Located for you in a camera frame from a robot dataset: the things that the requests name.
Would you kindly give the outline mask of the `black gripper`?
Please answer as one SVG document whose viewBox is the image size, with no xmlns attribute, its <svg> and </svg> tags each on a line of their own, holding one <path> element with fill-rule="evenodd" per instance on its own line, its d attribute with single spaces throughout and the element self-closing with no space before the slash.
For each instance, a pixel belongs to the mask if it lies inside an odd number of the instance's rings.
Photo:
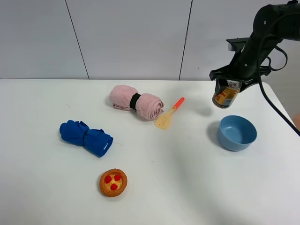
<svg viewBox="0 0 300 225">
<path fill-rule="evenodd" d="M 212 70 L 211 80 L 216 80 L 215 94 L 222 93 L 227 88 L 227 80 L 241 82 L 240 93 L 254 84 L 258 84 L 258 76 L 268 76 L 270 68 L 261 66 L 269 56 L 270 51 L 237 52 L 229 65 Z"/>
</svg>

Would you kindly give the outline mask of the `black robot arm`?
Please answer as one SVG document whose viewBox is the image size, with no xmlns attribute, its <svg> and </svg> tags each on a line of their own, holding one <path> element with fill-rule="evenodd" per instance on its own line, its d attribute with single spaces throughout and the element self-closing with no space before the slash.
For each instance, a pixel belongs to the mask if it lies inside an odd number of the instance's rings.
<svg viewBox="0 0 300 225">
<path fill-rule="evenodd" d="M 255 15 L 250 37 L 227 39 L 235 54 L 229 65 L 210 72 L 210 79 L 216 81 L 215 94 L 226 89 L 228 81 L 240 82 L 240 90 L 244 91 L 257 84 L 260 76 L 269 75 L 273 69 L 262 63 L 284 39 L 300 39 L 300 5 L 297 1 L 262 7 Z"/>
</svg>

